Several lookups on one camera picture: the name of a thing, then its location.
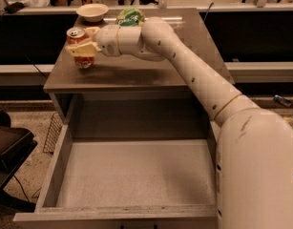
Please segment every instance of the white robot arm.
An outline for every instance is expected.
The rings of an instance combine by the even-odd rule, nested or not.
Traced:
[[[160,18],[142,28],[104,27],[96,42],[108,56],[167,58],[220,126],[219,229],[293,229],[293,129],[286,121],[216,73]]]

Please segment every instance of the red can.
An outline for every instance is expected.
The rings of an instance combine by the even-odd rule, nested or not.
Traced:
[[[89,38],[89,35],[80,27],[73,27],[67,31],[67,42],[77,44],[82,40]],[[93,65],[94,57],[74,57],[75,64],[81,69],[86,69]]]

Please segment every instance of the bowl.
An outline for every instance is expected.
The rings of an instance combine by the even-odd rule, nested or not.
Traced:
[[[103,19],[109,8],[104,4],[86,4],[80,6],[76,13],[88,22],[98,22]]]

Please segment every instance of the open drawer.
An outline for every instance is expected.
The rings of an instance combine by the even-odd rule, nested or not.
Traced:
[[[24,228],[216,228],[207,114],[190,92],[167,95],[75,94],[36,210],[14,221]]]

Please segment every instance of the gray table surface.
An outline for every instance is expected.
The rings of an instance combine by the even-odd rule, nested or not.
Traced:
[[[152,9],[144,10],[148,17],[160,16],[168,19],[178,37],[200,58],[218,73],[232,82],[232,77],[196,9]],[[81,27],[105,26],[114,23],[120,10],[109,10],[99,23],[87,23],[78,17],[75,25]],[[178,72],[167,60],[152,62],[130,55],[107,57],[96,56],[88,69],[78,69],[73,58],[62,50],[47,80],[44,90],[53,93],[84,93],[89,91],[123,90],[183,90],[187,89]]]

